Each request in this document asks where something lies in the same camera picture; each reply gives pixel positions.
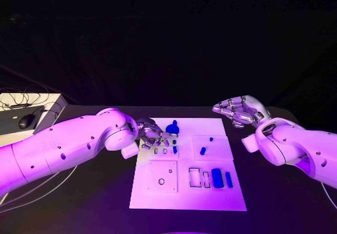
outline blue block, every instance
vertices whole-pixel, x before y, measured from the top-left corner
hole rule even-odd
[[[224,175],[226,175],[226,184],[227,184],[227,187],[232,188],[232,187],[233,187],[233,184],[232,184],[232,179],[230,179],[230,174],[229,174],[229,172],[226,172]]]
[[[206,152],[206,148],[201,147],[201,151],[200,151],[200,154],[204,155],[204,152]]]
[[[220,169],[211,169],[211,178],[213,178],[213,185],[214,188],[223,188],[223,177]]]
[[[167,126],[165,132],[178,134],[178,127],[177,127],[177,121],[175,120],[173,121],[173,124],[170,124]]]

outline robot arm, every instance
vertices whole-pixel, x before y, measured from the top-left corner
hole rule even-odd
[[[260,151],[276,166],[289,164],[304,173],[337,188],[337,135],[305,130],[294,122],[272,118],[252,96],[234,97],[213,106],[226,115],[236,128],[243,124],[256,127],[255,134],[242,139],[249,152]]]
[[[154,120],[135,121],[118,109],[108,108],[95,116],[70,119],[31,137],[0,148],[0,197],[36,179],[60,172],[89,159],[102,148],[121,150],[126,159],[142,148],[168,144],[175,134],[162,133]]]

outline shape sorting board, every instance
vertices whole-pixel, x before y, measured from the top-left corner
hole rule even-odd
[[[158,151],[154,154],[154,148],[151,150],[139,148],[129,208],[246,211],[222,119],[152,119],[161,129],[177,120],[178,138],[174,145],[173,139],[168,140],[170,147],[164,155],[158,155]],[[173,146],[177,147],[175,154],[168,153]],[[193,177],[196,180],[200,179],[200,187],[190,186],[190,168],[198,169],[198,177],[196,174]],[[223,188],[213,186],[214,168],[222,171]],[[227,187],[226,172],[230,173],[232,188]]]

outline mouse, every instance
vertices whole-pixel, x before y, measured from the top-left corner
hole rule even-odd
[[[33,114],[27,114],[21,117],[20,121],[18,121],[18,128],[20,129],[26,129],[31,122],[33,122],[33,119],[34,119],[34,115]]]

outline black backdrop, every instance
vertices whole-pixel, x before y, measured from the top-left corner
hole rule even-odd
[[[250,94],[337,131],[335,6],[3,1],[0,86],[43,84],[80,105],[210,106]]]

